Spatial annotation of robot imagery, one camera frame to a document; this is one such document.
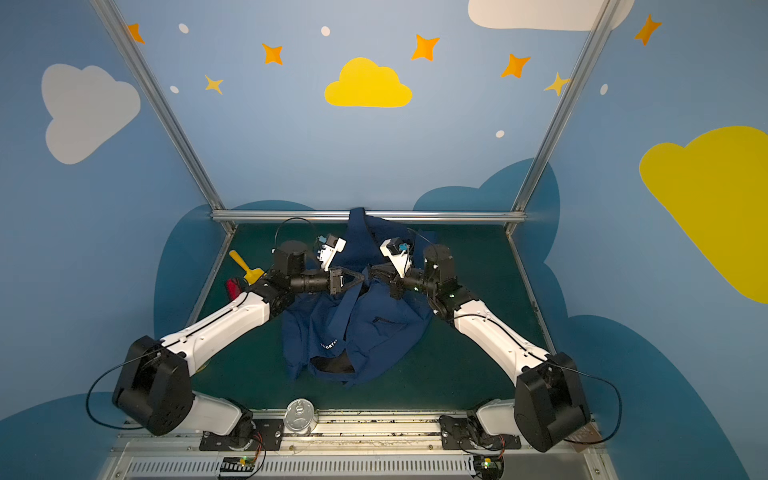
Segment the blue jacket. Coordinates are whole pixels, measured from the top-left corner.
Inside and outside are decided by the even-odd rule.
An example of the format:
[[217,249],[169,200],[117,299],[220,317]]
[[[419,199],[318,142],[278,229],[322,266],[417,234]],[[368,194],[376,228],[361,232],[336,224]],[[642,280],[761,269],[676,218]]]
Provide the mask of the blue jacket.
[[393,237],[414,240],[414,265],[423,263],[426,242],[399,224],[366,216],[362,208],[349,212],[344,251],[333,265],[366,275],[366,281],[340,298],[306,293],[283,312],[283,355],[296,379],[306,367],[313,375],[346,382],[367,382],[395,365],[422,338],[432,309],[423,295],[406,292],[401,300],[389,287],[368,278],[368,265],[386,263],[379,251]]

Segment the container lid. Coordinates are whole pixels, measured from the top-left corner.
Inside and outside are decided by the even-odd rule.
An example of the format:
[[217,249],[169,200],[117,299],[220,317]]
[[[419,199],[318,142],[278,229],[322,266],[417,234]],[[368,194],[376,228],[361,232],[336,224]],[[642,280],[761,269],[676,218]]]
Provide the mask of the container lid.
[[301,432],[315,418],[315,407],[307,399],[296,399],[288,404],[285,424],[293,432]]

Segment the yellow cloud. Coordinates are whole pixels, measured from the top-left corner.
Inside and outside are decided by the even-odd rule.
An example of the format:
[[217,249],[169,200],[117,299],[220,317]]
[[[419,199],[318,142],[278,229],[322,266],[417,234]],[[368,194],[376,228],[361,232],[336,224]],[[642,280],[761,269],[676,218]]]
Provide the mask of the yellow cloud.
[[412,96],[394,70],[379,67],[368,58],[348,61],[339,81],[326,87],[326,101],[337,107],[402,107]]
[[728,283],[768,303],[768,134],[724,127],[658,144],[640,175]]

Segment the yellow toy shovel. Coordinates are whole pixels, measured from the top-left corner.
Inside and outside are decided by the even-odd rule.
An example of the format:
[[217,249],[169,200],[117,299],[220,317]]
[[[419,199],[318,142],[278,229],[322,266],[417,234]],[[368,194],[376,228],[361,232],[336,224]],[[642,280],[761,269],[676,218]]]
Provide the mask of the yellow toy shovel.
[[256,280],[259,279],[262,275],[264,275],[264,270],[257,268],[255,270],[251,270],[248,268],[248,265],[245,263],[245,260],[239,255],[238,252],[234,250],[230,250],[230,257],[232,257],[232,260],[236,261],[240,267],[245,270],[245,276],[243,277],[245,281],[248,282],[248,285],[253,285]]

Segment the blue wall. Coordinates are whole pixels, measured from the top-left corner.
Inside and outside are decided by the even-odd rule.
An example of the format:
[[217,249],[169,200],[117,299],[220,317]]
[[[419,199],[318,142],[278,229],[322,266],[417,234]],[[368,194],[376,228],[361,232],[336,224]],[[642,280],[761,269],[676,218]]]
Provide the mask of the blue wall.
[[[559,100],[545,88],[557,72],[568,78],[587,37],[484,28],[467,0],[118,4],[139,24],[139,46],[229,208],[411,210],[432,189],[480,187],[534,156]],[[417,35],[440,38],[433,61],[412,60]],[[282,47],[283,64],[265,64],[262,44]],[[510,54],[531,58],[520,78],[501,76]],[[357,57],[393,68],[410,103],[329,104],[326,86]],[[222,80],[222,94],[206,90],[206,76]],[[508,209],[518,188],[480,204]]]
[[[92,478],[115,432],[88,423],[82,394],[153,334],[154,311],[188,315],[223,233],[207,207],[195,210],[205,200],[143,96],[138,115],[83,161],[63,164],[49,151],[41,80],[50,65],[96,65],[138,89],[88,0],[3,2],[0,45],[0,477],[41,478],[12,446],[66,427],[91,444],[59,442],[39,465]],[[166,245],[183,217],[194,234]],[[205,266],[176,255],[160,269],[164,249]],[[160,294],[156,306],[158,270],[183,276],[185,293]],[[114,421],[108,407],[99,412]]]
[[[662,26],[643,46],[634,37],[649,14]],[[732,125],[768,131],[766,18],[764,2],[637,0],[515,231],[555,345],[624,392],[627,423],[608,443],[620,478],[768,472],[768,305],[723,278],[639,172],[657,144]],[[738,168],[737,151],[722,168]],[[735,200],[712,191],[701,208]],[[727,229],[727,215],[712,228]],[[587,388],[612,428],[613,393]],[[658,468],[668,456],[679,461]]]

